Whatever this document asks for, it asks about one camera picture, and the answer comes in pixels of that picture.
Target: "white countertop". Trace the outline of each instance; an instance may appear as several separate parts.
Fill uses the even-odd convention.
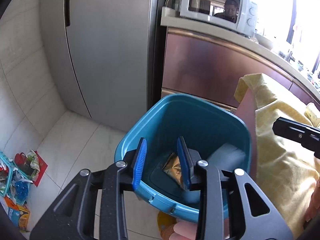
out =
[[[298,80],[309,90],[311,94],[318,98],[318,101],[320,102],[319,92],[309,82],[309,80],[307,80],[300,74],[298,70],[294,69],[289,63],[272,53],[270,50],[251,41],[248,38],[211,24],[181,18],[179,17],[179,12],[168,7],[162,8],[161,25],[207,34],[225,41],[230,41],[247,50],[250,50],[255,54],[265,58],[266,60],[272,62],[273,64],[287,72],[290,76]]]

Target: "hand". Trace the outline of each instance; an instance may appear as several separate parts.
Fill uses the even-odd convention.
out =
[[[304,215],[304,219],[309,222],[312,218],[314,218],[320,207],[320,179],[316,183],[315,191],[311,195],[310,204],[307,208],[306,214]]]

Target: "yellow blanket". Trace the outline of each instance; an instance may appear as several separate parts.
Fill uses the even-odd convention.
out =
[[[303,231],[304,213],[309,206],[320,165],[313,152],[299,143],[274,135],[272,125],[282,116],[312,126],[306,105],[265,74],[240,78],[235,98],[240,103],[250,89],[256,103],[257,179],[297,238]]]

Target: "tiled wall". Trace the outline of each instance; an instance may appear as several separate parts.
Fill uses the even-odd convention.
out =
[[[39,0],[12,0],[0,19],[0,150],[37,149],[66,111],[39,25]]]

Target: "microwave window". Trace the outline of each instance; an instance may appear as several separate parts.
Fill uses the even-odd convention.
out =
[[[189,11],[204,13],[236,23],[240,0],[189,0]]]

